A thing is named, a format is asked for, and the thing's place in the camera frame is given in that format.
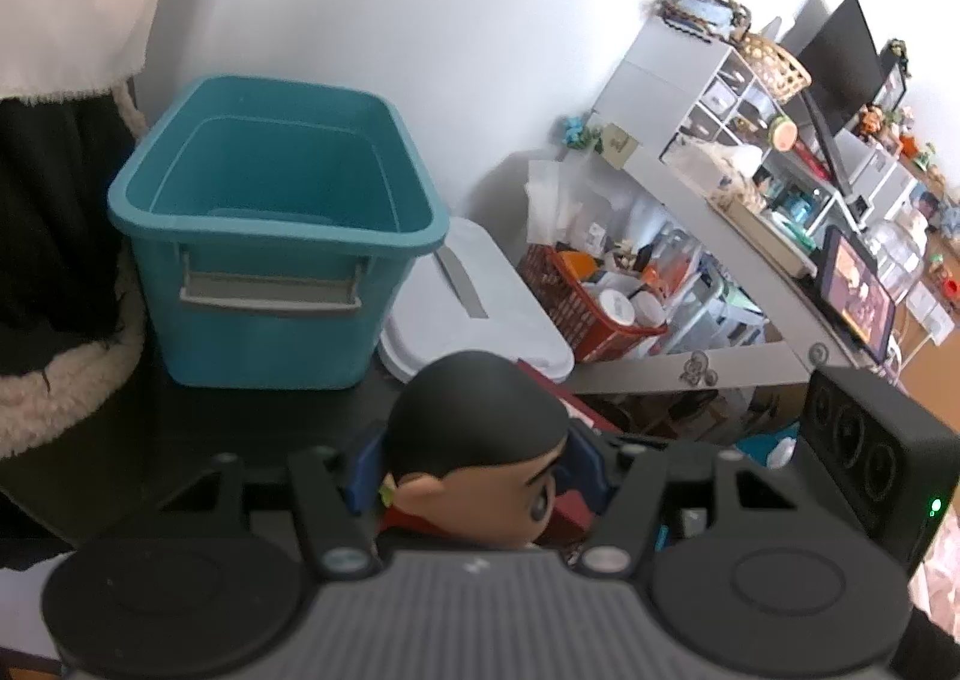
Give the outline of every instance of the black speaker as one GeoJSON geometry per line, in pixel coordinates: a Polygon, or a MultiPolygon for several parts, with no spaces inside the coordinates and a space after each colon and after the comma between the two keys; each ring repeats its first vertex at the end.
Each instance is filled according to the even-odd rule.
{"type": "Polygon", "coordinates": [[[960,436],[869,370],[823,368],[810,379],[791,468],[912,574],[960,477],[960,436]]]}

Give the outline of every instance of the tablet screen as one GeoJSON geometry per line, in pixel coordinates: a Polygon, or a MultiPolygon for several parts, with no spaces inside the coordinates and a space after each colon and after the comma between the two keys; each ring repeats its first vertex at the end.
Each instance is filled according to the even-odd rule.
{"type": "Polygon", "coordinates": [[[847,239],[837,239],[824,298],[875,358],[886,355],[893,301],[847,239]]]}

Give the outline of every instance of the tablet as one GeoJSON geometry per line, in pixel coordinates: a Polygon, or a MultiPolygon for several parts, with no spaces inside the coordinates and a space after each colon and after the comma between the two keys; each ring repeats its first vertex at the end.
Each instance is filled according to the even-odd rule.
{"type": "Polygon", "coordinates": [[[883,363],[896,306],[867,258],[836,226],[827,229],[817,272],[817,293],[841,317],[872,359],[883,363]]]}

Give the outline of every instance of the bin handle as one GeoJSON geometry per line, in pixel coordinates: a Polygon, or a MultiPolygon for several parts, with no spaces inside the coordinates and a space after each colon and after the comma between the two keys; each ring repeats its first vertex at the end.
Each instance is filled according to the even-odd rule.
{"type": "Polygon", "coordinates": [[[298,317],[352,314],[363,306],[359,287],[367,272],[366,258],[357,261],[350,279],[256,277],[191,271],[187,250],[181,250],[181,259],[184,280],[179,299],[190,306],[298,317]]]}

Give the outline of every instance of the wicker basket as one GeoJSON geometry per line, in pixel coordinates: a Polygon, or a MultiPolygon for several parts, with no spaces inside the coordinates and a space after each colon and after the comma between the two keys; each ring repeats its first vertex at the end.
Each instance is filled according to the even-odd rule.
{"type": "Polygon", "coordinates": [[[644,339],[667,331],[666,325],[649,328],[613,322],[600,311],[555,248],[530,245],[518,270],[570,345],[577,363],[616,360],[644,339]]]}
{"type": "Polygon", "coordinates": [[[786,103],[813,83],[794,55],[762,35],[748,32],[738,48],[752,72],[780,103],[786,103]]]}

